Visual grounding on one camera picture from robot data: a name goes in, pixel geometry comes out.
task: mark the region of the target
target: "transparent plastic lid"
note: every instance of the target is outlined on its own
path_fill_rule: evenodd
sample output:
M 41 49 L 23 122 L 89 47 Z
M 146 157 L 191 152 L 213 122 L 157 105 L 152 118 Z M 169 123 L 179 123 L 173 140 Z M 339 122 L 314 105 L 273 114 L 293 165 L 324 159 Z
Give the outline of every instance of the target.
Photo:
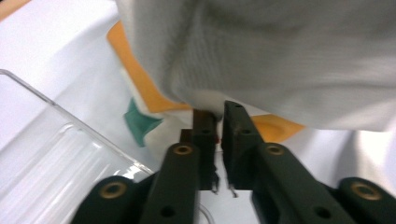
M 110 175 L 149 168 L 6 70 L 0 70 L 0 223 L 68 223 Z

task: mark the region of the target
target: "clear plastic container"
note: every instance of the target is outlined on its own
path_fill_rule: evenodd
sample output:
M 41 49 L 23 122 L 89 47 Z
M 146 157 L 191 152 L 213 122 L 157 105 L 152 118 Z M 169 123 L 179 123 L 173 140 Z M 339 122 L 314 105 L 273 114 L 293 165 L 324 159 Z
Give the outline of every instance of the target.
M 68 223 L 94 184 L 149 168 L 0 70 L 0 223 Z

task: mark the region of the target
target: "green cloth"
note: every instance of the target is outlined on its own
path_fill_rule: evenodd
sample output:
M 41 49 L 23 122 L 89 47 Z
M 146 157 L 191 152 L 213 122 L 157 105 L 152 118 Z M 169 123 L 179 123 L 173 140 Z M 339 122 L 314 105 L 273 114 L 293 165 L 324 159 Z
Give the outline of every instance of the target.
M 124 115 L 129 130 L 134 136 L 134 140 L 140 147 L 145 146 L 144 137 L 151 130 L 155 129 L 162 119 L 155 119 L 140 113 L 134 99 L 129 104 L 128 112 Z

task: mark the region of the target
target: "teal fabric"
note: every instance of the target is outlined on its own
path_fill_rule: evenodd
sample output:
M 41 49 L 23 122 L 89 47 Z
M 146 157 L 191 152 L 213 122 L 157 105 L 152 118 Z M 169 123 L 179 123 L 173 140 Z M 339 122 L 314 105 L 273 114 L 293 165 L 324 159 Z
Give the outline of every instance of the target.
M 129 104 L 128 112 L 124 115 L 129 130 L 134 136 L 134 140 L 140 147 L 145 146 L 144 137 L 151 130 L 155 129 L 162 119 L 155 119 L 140 113 L 134 99 Z

